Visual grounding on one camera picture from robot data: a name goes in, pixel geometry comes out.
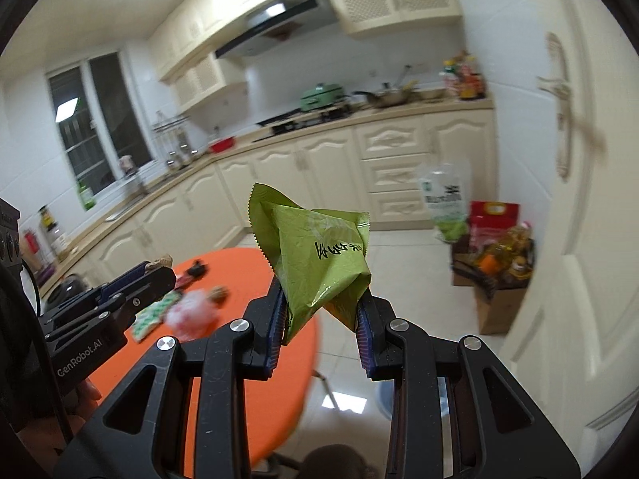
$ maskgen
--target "range hood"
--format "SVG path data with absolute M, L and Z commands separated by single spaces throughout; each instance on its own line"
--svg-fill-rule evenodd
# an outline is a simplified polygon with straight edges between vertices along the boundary
M 248 18 L 246 32 L 215 51 L 215 57 L 254 56 L 266 52 L 284 41 L 297 38 L 335 23 L 337 17 L 328 0 L 306 0 L 287 6 L 273 2 Z

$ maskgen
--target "window pane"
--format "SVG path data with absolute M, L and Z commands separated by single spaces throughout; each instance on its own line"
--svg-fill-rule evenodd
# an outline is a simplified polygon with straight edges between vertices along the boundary
M 91 111 L 79 68 L 49 79 L 54 113 L 73 172 L 98 193 L 115 178 L 97 133 L 91 128 Z
M 142 167 L 151 161 L 151 155 L 133 113 L 117 54 L 91 59 L 89 65 L 118 158 L 131 155 L 136 166 Z

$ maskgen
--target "round table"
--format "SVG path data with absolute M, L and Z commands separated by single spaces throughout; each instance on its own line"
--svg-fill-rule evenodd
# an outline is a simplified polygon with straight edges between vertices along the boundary
M 207 336 L 219 326 L 241 317 L 250 300 L 266 295 L 273 278 L 268 262 L 257 248 L 226 248 L 194 259 L 205 263 L 208 271 L 199 281 L 191 284 L 189 290 L 209 290 L 216 285 L 224 285 L 229 289 L 229 296 L 219 308 L 219 319 L 211 325 Z M 183 273 L 193 261 L 177 265 L 175 273 Z M 113 390 L 158 338 L 172 335 L 172 332 L 166 325 L 162 325 L 141 344 L 133 341 L 130 329 L 126 335 L 127 345 L 90 377 L 103 396 Z M 279 363 L 270 380 L 244 382 L 251 465 L 271 454 L 295 429 L 304 408 L 304 398 L 311 382 L 317 350 L 318 323 L 313 318 L 288 346 L 282 346 Z M 184 474 L 188 477 L 192 477 L 193 473 L 199 379 L 194 380 L 193 387 L 185 448 Z

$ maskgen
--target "silver bolt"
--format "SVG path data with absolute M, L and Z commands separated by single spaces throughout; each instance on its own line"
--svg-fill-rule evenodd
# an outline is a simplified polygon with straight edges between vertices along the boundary
M 464 339 L 464 345 L 473 351 L 476 351 L 481 347 L 481 340 L 479 340 L 476 336 L 467 336 Z
M 160 351 L 168 351 L 175 345 L 175 339 L 172 336 L 163 336 L 156 345 Z
M 393 331 L 407 331 L 408 326 L 408 321 L 405 321 L 404 319 L 393 319 L 391 321 L 391 329 Z
M 246 319 L 235 319 L 231 323 L 231 330 L 237 332 L 246 331 L 248 326 L 250 326 L 250 323 Z

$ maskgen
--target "gas stove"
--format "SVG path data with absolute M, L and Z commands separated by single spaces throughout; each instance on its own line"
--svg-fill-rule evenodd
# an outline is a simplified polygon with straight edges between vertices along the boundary
M 253 142 L 269 139 L 273 135 L 281 135 L 282 133 L 289 133 L 290 131 L 304 129 L 305 127 L 317 126 L 318 124 L 325 124 L 345 119 L 352 113 L 353 110 L 351 109 L 351 105 L 348 101 L 341 101 L 339 103 L 334 103 L 329 107 L 319 108 L 308 112 L 303 112 L 299 108 L 296 108 L 295 110 L 287 111 L 286 113 L 282 113 L 265 121 L 259 122 L 258 126 L 260 127 L 270 127 L 270 135 L 254 140 Z

